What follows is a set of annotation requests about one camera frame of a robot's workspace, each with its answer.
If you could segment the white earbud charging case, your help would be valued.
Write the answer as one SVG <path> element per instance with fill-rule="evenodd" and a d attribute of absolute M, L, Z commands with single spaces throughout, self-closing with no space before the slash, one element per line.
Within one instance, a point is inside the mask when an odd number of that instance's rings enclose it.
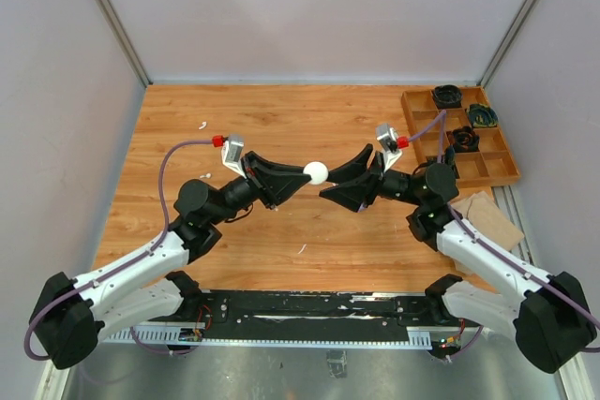
<path fill-rule="evenodd" d="M 310 177 L 311 185 L 321 185 L 327 181 L 329 169 L 320 161 L 311 161 L 303 168 L 303 173 Z"/>

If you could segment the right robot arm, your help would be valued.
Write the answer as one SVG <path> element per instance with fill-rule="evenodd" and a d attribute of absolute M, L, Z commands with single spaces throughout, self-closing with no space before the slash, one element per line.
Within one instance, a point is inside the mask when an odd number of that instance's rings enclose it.
<path fill-rule="evenodd" d="M 462 264 L 494 290 L 448 274 L 426 290 L 427 318 L 437 325 L 466 319 L 513 340 L 536 368 L 553 374 L 580 352 L 595 353 L 599 321 L 579 281 L 550 274 L 495 244 L 450 205 L 458 195 L 454 171 L 429 161 L 412 173 L 386 166 L 370 145 L 329 175 L 321 197 L 352 212 L 375 199 L 414 205 L 407 222 L 413 237 Z"/>

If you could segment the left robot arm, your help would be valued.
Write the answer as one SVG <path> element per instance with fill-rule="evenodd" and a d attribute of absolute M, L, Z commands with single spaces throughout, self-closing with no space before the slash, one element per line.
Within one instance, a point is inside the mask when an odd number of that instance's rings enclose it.
<path fill-rule="evenodd" d="M 149 243 L 86 274 L 49 278 L 25 332 L 26 355 L 70 368 L 98 343 L 148 319 L 172 314 L 194 319 L 201 298 L 166 274 L 207 254 L 221 237 L 218 224 L 233 222 L 255 201 L 275 209 L 304 185 L 319 185 L 328 176 L 322 164 L 279 165 L 254 153 L 228 166 L 238 176 L 221 188 L 201 179 L 185 182 L 174 204 L 177 217 L 166 219 Z"/>

